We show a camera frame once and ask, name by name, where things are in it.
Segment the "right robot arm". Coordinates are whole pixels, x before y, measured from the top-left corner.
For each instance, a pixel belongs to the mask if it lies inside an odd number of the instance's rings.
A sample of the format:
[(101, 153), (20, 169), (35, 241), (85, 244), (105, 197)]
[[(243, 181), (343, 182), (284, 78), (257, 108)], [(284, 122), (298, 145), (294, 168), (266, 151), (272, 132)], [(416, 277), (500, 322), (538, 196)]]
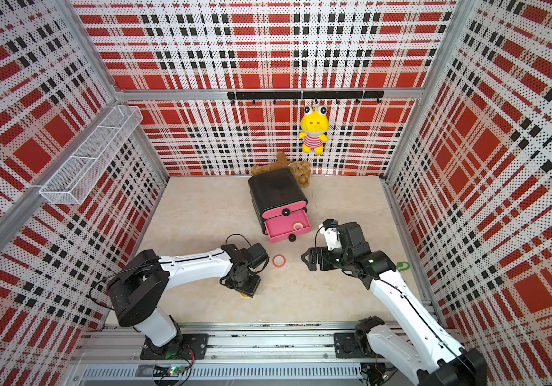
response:
[(488, 364), (476, 349), (467, 350), (416, 299), (382, 251), (372, 251), (356, 222), (325, 220), (318, 233), (324, 247), (308, 249), (302, 260), (309, 270), (340, 270), (362, 282), (403, 329), (404, 339), (382, 319), (369, 317), (356, 326), (356, 340), (365, 355), (379, 355), (415, 385), (485, 385)]

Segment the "red tape roll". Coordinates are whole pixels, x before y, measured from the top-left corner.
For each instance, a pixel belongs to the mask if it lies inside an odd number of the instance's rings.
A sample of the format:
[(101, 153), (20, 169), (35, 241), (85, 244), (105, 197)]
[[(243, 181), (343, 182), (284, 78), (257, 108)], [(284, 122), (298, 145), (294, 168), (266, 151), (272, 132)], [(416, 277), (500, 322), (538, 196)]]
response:
[(283, 255), (276, 255), (272, 258), (272, 264), (275, 268), (283, 268), (287, 263), (287, 259)]

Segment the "black drawer cabinet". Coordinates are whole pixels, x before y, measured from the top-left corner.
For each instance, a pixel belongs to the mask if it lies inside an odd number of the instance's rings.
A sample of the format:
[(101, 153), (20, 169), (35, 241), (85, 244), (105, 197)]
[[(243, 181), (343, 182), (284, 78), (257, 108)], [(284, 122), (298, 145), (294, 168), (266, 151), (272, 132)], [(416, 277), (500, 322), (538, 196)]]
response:
[(266, 235), (265, 219), (261, 214), (273, 207), (304, 200), (308, 202), (301, 187), (289, 169), (275, 170), (248, 179), (251, 202), (258, 217), (262, 232)]

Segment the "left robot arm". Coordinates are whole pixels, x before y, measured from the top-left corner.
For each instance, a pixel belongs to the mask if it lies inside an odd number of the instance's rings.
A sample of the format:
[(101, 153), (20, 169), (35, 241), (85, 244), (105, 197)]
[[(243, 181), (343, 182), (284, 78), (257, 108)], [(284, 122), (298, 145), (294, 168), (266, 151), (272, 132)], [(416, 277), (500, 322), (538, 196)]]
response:
[(206, 253), (182, 257), (140, 252), (107, 282), (106, 289), (121, 327), (142, 333), (153, 347), (165, 347), (181, 335), (174, 319), (159, 306), (163, 294), (177, 286), (217, 278), (224, 287), (253, 297), (269, 257), (257, 243), (247, 249), (225, 244)]

